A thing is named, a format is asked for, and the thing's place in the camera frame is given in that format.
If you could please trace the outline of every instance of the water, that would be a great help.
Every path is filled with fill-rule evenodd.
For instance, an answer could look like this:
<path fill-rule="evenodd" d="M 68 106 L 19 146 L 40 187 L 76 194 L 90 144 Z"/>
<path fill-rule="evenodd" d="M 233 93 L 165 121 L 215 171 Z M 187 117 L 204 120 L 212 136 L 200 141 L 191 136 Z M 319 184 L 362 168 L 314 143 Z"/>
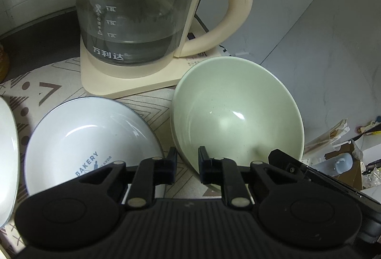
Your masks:
<path fill-rule="evenodd" d="M 179 45 L 191 0 L 77 0 L 87 50 L 116 65 L 156 61 Z"/>

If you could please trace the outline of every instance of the patterned tablecloth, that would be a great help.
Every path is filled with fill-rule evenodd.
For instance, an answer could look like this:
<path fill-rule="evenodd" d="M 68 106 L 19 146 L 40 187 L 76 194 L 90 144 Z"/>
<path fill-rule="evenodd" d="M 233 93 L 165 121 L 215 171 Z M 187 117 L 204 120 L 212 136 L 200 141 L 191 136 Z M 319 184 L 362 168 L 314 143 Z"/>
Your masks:
<path fill-rule="evenodd" d="M 137 112 L 158 137 L 165 153 L 174 146 L 169 108 L 173 88 L 163 88 L 117 99 Z M 20 185 L 16 204 L 28 197 L 24 180 L 25 149 L 38 122 L 54 107 L 87 96 L 81 85 L 80 60 L 70 58 L 50 64 L 0 84 L 0 96 L 10 105 L 17 123 L 20 144 Z M 202 185 L 178 159 L 176 183 L 167 187 L 168 198 L 205 198 L 221 194 Z M 24 248 L 13 219 L 0 231 L 0 242 L 13 256 Z"/>

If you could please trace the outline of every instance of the kettle handle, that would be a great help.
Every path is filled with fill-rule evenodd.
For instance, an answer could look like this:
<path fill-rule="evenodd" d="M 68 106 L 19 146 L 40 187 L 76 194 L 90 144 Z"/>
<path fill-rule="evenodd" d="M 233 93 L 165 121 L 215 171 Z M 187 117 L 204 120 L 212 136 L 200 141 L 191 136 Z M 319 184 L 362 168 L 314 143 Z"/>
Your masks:
<path fill-rule="evenodd" d="M 207 51 L 216 45 L 221 44 L 229 38 L 247 19 L 253 0 L 228 0 L 229 6 L 227 8 L 224 18 L 218 25 L 208 31 L 206 34 L 186 41 L 179 54 L 176 57 L 184 57 L 195 55 Z"/>

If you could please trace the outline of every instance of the glass kettle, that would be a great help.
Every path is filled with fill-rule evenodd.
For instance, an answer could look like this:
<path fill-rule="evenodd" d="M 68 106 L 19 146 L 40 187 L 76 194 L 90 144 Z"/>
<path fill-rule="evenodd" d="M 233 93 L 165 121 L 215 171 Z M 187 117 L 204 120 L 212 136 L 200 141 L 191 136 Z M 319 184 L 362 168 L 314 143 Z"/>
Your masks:
<path fill-rule="evenodd" d="M 77 0 L 90 61 L 115 77 L 149 75 L 174 56 L 198 54 L 223 42 L 243 24 L 252 5 L 252 0 L 229 0 L 227 13 L 215 29 L 187 41 L 198 1 Z"/>

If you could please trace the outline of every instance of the light green bowl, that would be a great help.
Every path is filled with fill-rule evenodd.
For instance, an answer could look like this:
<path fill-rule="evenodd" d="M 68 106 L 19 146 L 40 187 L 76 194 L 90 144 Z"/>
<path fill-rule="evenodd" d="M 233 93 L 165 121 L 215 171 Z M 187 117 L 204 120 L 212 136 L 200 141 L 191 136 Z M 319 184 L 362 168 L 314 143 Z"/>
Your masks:
<path fill-rule="evenodd" d="M 304 131 L 287 88 L 268 70 L 236 57 L 214 57 L 193 66 L 176 87 L 171 129 L 183 160 L 199 171 L 198 148 L 210 158 L 249 166 L 268 162 L 280 149 L 300 160 Z"/>

